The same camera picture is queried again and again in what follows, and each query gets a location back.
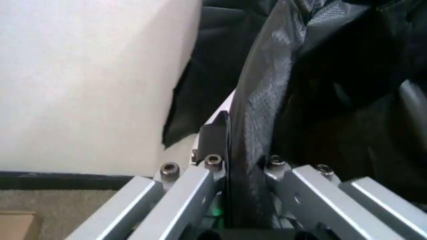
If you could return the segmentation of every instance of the gray carpet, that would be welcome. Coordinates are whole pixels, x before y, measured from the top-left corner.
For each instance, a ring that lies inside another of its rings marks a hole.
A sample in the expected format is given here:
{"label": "gray carpet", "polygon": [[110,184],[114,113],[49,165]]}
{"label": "gray carpet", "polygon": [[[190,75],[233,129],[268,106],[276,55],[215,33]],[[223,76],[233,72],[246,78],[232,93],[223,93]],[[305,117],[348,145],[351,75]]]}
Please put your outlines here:
{"label": "gray carpet", "polygon": [[35,211],[41,240],[62,240],[111,198],[113,190],[1,190],[0,210]]}

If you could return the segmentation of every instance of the white surface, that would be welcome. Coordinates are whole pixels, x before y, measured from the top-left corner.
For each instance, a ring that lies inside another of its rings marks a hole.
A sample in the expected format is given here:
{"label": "white surface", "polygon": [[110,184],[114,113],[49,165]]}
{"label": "white surface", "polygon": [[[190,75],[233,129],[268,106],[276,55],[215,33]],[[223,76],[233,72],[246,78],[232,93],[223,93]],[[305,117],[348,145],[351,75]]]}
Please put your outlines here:
{"label": "white surface", "polygon": [[1,1],[0,171],[152,176],[200,7]]}

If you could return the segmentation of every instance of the hex socket screw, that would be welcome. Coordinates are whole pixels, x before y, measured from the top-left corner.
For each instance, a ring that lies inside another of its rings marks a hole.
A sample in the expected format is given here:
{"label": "hex socket screw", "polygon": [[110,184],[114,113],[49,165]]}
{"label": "hex socket screw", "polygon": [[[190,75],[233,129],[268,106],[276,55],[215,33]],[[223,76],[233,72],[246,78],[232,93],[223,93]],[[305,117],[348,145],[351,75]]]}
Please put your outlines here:
{"label": "hex socket screw", "polygon": [[204,158],[204,167],[213,172],[223,169],[223,158],[218,154],[209,154]]}
{"label": "hex socket screw", "polygon": [[286,162],[279,155],[272,155],[267,162],[268,169],[277,169],[286,165]]}
{"label": "hex socket screw", "polygon": [[329,181],[332,180],[332,177],[334,176],[334,170],[325,164],[319,164],[316,166],[317,171],[325,178],[327,178]]}
{"label": "hex socket screw", "polygon": [[173,161],[166,162],[160,167],[160,177],[166,182],[176,181],[180,177],[180,166]]}

